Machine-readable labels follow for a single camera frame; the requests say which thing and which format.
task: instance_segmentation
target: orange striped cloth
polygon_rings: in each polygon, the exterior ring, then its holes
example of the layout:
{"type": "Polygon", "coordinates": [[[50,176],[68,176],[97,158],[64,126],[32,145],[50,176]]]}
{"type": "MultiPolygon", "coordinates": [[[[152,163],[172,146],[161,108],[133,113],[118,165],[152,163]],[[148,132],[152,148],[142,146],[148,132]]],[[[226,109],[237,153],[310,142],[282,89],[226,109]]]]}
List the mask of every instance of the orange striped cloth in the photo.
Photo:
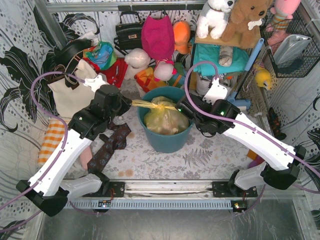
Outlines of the orange striped cloth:
{"type": "MultiPolygon", "coordinates": [[[[70,121],[69,118],[63,118],[63,120],[65,120],[67,124],[70,121]]],[[[52,117],[50,119],[48,129],[46,130],[41,150],[39,152],[38,165],[40,167],[45,164],[45,162],[57,148],[64,134],[65,128],[62,122],[52,117]]]]}

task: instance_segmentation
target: metal rail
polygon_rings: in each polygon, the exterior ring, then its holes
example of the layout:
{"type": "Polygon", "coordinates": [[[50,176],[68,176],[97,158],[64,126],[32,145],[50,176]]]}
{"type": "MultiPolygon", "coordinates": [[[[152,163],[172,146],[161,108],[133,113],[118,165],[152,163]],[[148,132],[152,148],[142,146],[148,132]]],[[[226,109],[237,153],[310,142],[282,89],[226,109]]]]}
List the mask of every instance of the metal rail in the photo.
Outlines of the metal rail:
{"type": "Polygon", "coordinates": [[[50,13],[61,12],[112,12],[112,11],[157,11],[157,10],[201,10],[206,0],[180,1],[110,1],[110,2],[70,2],[48,3],[50,13]]]}

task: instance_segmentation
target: white stuffed dog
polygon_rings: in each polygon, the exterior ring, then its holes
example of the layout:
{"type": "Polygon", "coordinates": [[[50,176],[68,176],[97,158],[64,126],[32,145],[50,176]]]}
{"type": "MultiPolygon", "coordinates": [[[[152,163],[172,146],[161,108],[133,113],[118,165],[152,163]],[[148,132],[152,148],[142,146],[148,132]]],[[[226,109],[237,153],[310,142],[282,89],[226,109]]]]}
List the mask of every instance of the white stuffed dog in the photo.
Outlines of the white stuffed dog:
{"type": "Polygon", "coordinates": [[[205,39],[209,34],[209,27],[211,27],[213,28],[210,33],[211,38],[220,38],[228,24],[228,13],[234,5],[235,0],[208,0],[196,23],[197,36],[200,39],[205,39]]]}
{"type": "Polygon", "coordinates": [[[129,54],[124,57],[124,61],[128,64],[124,80],[135,79],[135,75],[148,68],[150,57],[141,48],[133,49],[129,54]]]}

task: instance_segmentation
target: black handbag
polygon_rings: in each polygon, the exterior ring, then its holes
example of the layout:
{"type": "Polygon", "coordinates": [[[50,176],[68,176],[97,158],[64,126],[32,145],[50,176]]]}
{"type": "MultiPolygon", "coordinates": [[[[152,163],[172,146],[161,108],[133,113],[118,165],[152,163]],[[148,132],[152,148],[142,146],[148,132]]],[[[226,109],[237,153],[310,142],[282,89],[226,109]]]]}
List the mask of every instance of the black handbag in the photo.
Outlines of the black handbag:
{"type": "Polygon", "coordinates": [[[144,22],[139,17],[136,11],[123,11],[120,14],[120,22],[115,26],[115,32],[117,37],[114,39],[115,48],[120,52],[125,52],[125,50],[132,49],[142,49],[141,43],[141,31],[144,22]],[[123,15],[136,15],[139,22],[134,23],[122,23],[123,15]]]}

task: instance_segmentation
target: wooden shelf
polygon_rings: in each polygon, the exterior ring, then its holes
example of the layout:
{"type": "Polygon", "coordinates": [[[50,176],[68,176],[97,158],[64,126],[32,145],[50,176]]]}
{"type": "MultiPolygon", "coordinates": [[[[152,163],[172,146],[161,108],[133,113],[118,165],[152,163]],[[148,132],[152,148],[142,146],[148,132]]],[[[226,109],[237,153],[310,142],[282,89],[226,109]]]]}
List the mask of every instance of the wooden shelf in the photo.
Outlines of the wooden shelf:
{"type": "MultiPolygon", "coordinates": [[[[255,36],[254,41],[252,42],[252,45],[250,48],[254,48],[261,38],[260,32],[255,36]]],[[[231,46],[231,47],[240,47],[240,39],[241,34],[236,33],[233,38],[230,41],[222,41],[221,38],[219,39],[212,39],[210,34],[206,38],[199,38],[198,36],[195,37],[195,43],[196,44],[213,44],[213,45],[222,45],[222,46],[231,46]]]]}

